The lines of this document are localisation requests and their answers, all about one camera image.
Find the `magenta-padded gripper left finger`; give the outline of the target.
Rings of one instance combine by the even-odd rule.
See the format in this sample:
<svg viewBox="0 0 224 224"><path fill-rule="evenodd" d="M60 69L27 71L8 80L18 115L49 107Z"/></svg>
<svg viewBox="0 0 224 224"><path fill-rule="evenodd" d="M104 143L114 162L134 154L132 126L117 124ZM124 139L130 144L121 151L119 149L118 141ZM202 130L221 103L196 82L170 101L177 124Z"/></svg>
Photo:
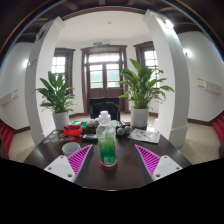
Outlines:
<svg viewBox="0 0 224 224"><path fill-rule="evenodd" d="M45 168L45 171L67 181L75 182L87 162L87 157L92 153L92 148L93 145L88 145L68 157L60 155Z"/></svg>

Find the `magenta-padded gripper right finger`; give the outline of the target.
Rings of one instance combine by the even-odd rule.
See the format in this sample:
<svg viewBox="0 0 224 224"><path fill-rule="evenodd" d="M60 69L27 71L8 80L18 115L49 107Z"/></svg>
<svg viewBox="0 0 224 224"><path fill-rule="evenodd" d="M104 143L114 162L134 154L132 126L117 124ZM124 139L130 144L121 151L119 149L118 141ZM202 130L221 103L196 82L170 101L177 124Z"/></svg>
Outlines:
<svg viewBox="0 0 224 224"><path fill-rule="evenodd" d="M182 169L168 155L159 156L139 145L135 148L140 173L145 182L154 182Z"/></svg>

